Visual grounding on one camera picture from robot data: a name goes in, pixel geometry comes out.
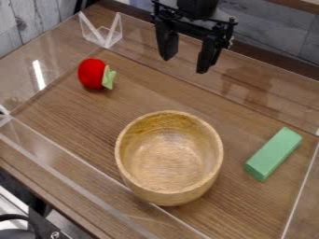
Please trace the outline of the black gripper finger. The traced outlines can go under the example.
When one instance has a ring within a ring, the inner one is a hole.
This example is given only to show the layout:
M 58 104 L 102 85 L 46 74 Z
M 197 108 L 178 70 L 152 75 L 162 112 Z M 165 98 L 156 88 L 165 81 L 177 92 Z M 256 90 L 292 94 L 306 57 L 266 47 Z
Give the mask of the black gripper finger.
M 197 73 L 204 74 L 212 65 L 216 64 L 218 54 L 222 49 L 222 40 L 206 35 L 201 42 L 201 50 L 197 54 Z
M 164 61 L 168 61 L 178 52 L 178 33 L 164 21 L 157 21 L 154 26 L 158 55 Z

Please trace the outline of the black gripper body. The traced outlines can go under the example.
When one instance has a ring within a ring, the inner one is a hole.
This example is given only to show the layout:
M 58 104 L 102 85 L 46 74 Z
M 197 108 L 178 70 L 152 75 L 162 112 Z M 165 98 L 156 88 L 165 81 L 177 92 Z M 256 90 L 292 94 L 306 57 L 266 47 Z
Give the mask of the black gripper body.
M 218 0 L 152 0 L 152 4 L 153 21 L 165 21 L 190 37 L 213 35 L 222 40 L 222 48 L 229 47 L 237 20 L 218 9 Z

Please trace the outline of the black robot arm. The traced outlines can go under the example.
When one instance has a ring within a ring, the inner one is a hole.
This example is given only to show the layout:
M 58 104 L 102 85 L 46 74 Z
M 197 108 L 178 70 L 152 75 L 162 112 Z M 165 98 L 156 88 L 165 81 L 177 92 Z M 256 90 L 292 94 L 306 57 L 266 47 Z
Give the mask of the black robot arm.
M 201 41 L 197 73 L 216 64 L 220 52 L 232 45 L 234 16 L 218 8 L 218 0 L 152 0 L 158 55 L 164 61 L 178 53 L 178 35 Z

